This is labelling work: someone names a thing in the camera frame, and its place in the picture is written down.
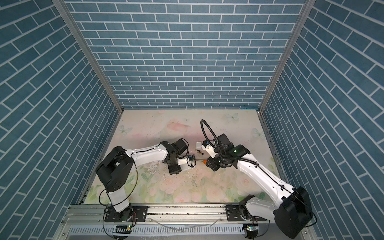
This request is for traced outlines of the white battery cover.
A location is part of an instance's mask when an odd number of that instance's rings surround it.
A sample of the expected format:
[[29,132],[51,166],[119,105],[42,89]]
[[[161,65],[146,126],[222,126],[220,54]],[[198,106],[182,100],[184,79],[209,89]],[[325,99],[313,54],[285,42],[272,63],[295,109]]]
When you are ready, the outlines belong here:
[[196,150],[202,149],[202,142],[196,142]]

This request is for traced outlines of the grey white remote control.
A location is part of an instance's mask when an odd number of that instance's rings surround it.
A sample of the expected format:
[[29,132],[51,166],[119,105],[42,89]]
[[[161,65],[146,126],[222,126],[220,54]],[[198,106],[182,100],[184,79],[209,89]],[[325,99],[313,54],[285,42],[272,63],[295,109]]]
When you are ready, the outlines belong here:
[[195,160],[180,159],[178,165],[181,167],[182,172],[193,169],[196,166]]

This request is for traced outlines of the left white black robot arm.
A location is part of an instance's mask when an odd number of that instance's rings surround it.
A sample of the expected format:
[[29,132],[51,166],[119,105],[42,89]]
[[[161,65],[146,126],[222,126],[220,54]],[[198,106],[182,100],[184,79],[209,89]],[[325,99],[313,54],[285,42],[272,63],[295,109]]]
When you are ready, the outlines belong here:
[[124,186],[132,168],[161,161],[167,165],[170,175],[177,175],[188,167],[189,149],[184,139],[174,143],[162,141],[142,149],[125,150],[121,146],[113,148],[96,168],[96,174],[105,187],[113,209],[120,214],[131,206]]

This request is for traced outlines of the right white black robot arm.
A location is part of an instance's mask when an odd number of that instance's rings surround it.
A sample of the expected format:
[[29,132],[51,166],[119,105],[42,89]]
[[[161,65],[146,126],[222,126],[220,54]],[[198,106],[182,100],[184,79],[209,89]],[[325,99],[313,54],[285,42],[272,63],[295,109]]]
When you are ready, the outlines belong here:
[[315,215],[309,193],[303,187],[295,188],[275,176],[246,147],[234,146],[225,134],[213,141],[204,140],[202,149],[209,154],[206,166],[214,172],[220,168],[234,167],[246,174],[271,198],[268,202],[254,195],[245,197],[237,209],[243,220],[272,220],[290,239],[294,239],[309,226]]

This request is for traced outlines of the right controller board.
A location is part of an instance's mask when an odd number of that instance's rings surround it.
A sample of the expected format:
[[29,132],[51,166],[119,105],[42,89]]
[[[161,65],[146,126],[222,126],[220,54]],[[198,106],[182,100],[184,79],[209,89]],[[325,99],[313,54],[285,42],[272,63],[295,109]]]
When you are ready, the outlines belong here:
[[248,240],[254,240],[259,234],[259,226],[257,224],[243,224],[244,236]]

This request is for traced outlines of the controller board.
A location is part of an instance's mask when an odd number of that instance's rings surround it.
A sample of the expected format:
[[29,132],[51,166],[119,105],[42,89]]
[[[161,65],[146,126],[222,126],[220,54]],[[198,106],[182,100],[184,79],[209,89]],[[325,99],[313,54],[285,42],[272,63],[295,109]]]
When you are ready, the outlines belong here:
[[116,240],[125,240],[132,233],[132,228],[130,226],[116,226],[112,236]]
[[259,226],[257,224],[243,224],[244,236],[248,240],[254,240],[259,234]]

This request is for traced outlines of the left controller board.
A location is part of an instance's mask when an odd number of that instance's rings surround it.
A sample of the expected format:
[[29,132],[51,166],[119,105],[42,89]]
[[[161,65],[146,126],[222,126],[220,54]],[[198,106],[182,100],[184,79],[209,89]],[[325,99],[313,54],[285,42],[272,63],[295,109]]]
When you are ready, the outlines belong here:
[[125,240],[132,233],[132,228],[130,226],[116,226],[112,236],[116,240]]

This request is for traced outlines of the white vented strip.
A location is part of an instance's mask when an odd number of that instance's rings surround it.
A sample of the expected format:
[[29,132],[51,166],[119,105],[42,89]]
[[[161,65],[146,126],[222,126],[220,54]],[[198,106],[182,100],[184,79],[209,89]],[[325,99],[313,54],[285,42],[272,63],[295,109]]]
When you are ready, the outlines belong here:
[[[69,236],[112,236],[116,226],[74,226],[69,230]],[[244,234],[243,225],[219,224],[200,227],[176,225],[164,227],[161,225],[137,225],[128,237],[163,237],[181,235],[235,235]]]

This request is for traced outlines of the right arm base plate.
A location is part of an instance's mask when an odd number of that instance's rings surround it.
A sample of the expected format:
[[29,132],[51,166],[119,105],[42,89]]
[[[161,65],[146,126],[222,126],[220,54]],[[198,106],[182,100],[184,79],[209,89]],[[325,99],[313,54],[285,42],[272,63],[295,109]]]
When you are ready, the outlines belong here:
[[244,206],[239,205],[225,205],[227,221],[228,222],[240,222],[240,221],[267,221],[264,218],[258,216],[252,216]]

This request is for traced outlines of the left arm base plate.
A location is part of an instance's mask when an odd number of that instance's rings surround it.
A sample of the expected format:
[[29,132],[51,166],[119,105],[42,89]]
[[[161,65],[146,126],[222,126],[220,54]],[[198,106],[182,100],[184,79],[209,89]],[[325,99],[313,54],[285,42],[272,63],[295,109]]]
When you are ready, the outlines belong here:
[[107,207],[104,221],[107,223],[145,222],[148,208],[148,206],[128,206],[125,210],[118,213],[114,207]]

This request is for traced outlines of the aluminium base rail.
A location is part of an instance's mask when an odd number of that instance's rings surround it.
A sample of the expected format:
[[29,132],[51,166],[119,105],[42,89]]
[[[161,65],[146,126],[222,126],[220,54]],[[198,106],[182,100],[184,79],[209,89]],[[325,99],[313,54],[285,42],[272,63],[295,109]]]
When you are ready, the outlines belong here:
[[[105,207],[100,205],[72,205],[65,215],[55,239],[64,240],[71,237],[90,236],[69,236],[69,230],[74,226],[130,226],[132,229],[137,225],[161,225],[173,227],[176,225],[200,227],[219,224],[257,224],[259,234],[263,235],[269,227],[277,227],[274,221],[240,221],[228,222],[225,205],[238,205],[236,203],[218,204],[133,204],[133,206],[148,206],[148,213],[145,222],[124,222],[107,223],[104,221]],[[311,227],[304,228],[297,236],[303,239],[309,238]]]

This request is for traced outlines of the right aluminium corner post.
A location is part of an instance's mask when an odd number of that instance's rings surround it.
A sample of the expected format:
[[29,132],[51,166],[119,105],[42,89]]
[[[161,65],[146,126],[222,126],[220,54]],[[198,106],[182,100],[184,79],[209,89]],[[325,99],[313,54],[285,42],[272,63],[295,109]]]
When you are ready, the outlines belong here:
[[260,107],[259,107],[260,114],[263,113],[267,107],[268,101],[272,96],[273,90],[279,81],[279,78],[283,72],[283,69],[284,69],[287,61],[288,61],[288,58],[289,58],[289,56],[290,56],[290,54],[291,54],[291,52],[295,46],[295,43],[297,42],[297,40],[299,38],[299,35],[300,35],[300,33],[304,27],[304,24],[305,24],[307,18],[309,17],[309,14],[310,14],[315,2],[316,2],[315,0],[308,0],[308,1],[305,1],[304,5],[303,5],[303,8],[302,8],[302,10],[298,16],[297,22],[295,23],[294,28],[292,30],[292,33],[291,33],[291,35],[287,41],[287,45],[286,45],[286,47],[285,47],[285,49],[281,55],[281,58],[279,60],[278,65],[276,67],[274,75],[271,78],[269,86],[267,87],[266,93],[265,93],[263,100],[260,104]]

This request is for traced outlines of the aluminium corner post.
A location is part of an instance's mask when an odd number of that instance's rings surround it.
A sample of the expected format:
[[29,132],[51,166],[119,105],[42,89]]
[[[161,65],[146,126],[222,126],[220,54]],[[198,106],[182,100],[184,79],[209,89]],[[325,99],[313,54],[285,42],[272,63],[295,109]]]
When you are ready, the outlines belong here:
[[302,10],[298,16],[297,22],[295,23],[294,28],[292,30],[292,33],[291,33],[291,35],[287,41],[287,45],[286,45],[286,47],[285,47],[285,49],[281,55],[281,58],[279,60],[278,65],[276,67],[274,75],[271,78],[269,86],[267,87],[266,93],[265,93],[263,100],[260,104],[260,107],[259,107],[260,114],[263,113],[267,107],[268,101],[272,96],[273,90],[279,81],[279,78],[283,72],[283,69],[284,69],[287,61],[288,61],[288,58],[289,58],[289,56],[290,56],[290,54],[291,54],[291,52],[295,46],[295,43],[297,42],[297,40],[299,38],[299,35],[300,35],[300,33],[304,27],[304,24],[305,24],[307,18],[309,17],[309,14],[310,14],[315,2],[316,2],[315,0],[308,0],[308,1],[305,1],[304,5],[303,5],[303,8],[302,8]]
[[118,100],[116,94],[114,93],[110,83],[108,82],[104,72],[102,71],[99,63],[97,62],[94,54],[92,53],[87,41],[85,40],[83,34],[81,33],[75,19],[73,18],[72,14],[70,13],[65,1],[62,0],[52,0],[53,4],[55,5],[56,9],[58,10],[59,14],[63,18],[64,22],[66,23],[67,27],[69,28],[71,34],[75,38],[77,44],[79,45],[80,49],[82,50],[83,54],[87,58],[89,64],[91,65],[92,69],[96,73],[97,77],[99,78],[101,84],[107,91],[109,97],[111,98],[112,102],[114,103],[116,109],[120,114],[123,113],[124,108],[122,107],[120,101]]

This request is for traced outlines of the left aluminium corner post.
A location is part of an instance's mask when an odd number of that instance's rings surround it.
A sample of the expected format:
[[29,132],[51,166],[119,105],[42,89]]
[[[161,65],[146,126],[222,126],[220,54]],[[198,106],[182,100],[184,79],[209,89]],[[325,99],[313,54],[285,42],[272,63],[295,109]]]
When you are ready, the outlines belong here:
[[85,40],[83,34],[81,33],[75,19],[73,18],[72,14],[70,13],[65,1],[62,0],[52,0],[53,4],[55,5],[56,9],[58,10],[59,14],[63,18],[64,22],[66,23],[67,27],[69,28],[71,34],[75,38],[77,44],[79,45],[80,49],[82,50],[83,54],[87,58],[89,64],[91,65],[92,69],[96,73],[97,77],[99,78],[101,84],[107,91],[109,97],[111,98],[112,102],[114,103],[116,109],[120,114],[123,113],[124,108],[122,107],[120,101],[118,100],[116,94],[114,93],[110,83],[108,82],[104,72],[102,71],[99,63],[97,62],[94,54],[92,53],[87,41]]

